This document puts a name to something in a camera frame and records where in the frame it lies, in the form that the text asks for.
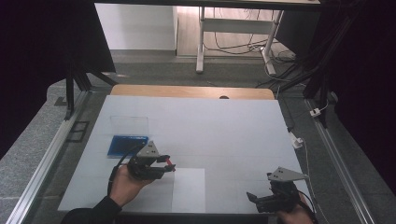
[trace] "white paper sheet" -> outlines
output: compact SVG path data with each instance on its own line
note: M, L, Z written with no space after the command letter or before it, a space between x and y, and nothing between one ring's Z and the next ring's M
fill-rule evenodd
M177 168L172 212L205 212L205 169Z

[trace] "wooden table edge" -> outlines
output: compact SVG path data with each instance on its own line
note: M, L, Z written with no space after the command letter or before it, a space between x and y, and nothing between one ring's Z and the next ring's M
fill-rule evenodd
M110 95L133 95L154 97L186 97L245 100L275 100L269 89L193 87L193 86L156 86L156 85L115 85Z

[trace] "white connector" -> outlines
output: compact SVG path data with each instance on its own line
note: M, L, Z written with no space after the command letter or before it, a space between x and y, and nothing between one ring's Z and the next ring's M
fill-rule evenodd
M289 136L290 136L291 144L293 145L294 148L299 148L303 146L303 139L296 138L296 136L292 132L289 132Z
M312 118L317 117L320 115L320 110L318 108L315 108L311 111L309 111L309 113L311 114Z

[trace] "human hand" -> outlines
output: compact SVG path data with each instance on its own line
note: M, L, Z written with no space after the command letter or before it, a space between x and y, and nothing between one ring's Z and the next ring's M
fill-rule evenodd
M137 180L129 175L126 165L122 165L116 173L113 186L110 192L110 198L123 207L133 200L139 191L153 180Z
M278 211L276 215L284 224L313 224L312 219L300 205L296 205L289 213Z

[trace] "white table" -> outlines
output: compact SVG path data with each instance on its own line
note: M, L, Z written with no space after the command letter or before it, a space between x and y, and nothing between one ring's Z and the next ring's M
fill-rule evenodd
M148 118L150 139L177 165L123 212L257 214L247 191L272 195L266 173L278 166L301 172L278 101L109 95L59 210L94 207L106 195L118 162L106 156L112 116Z

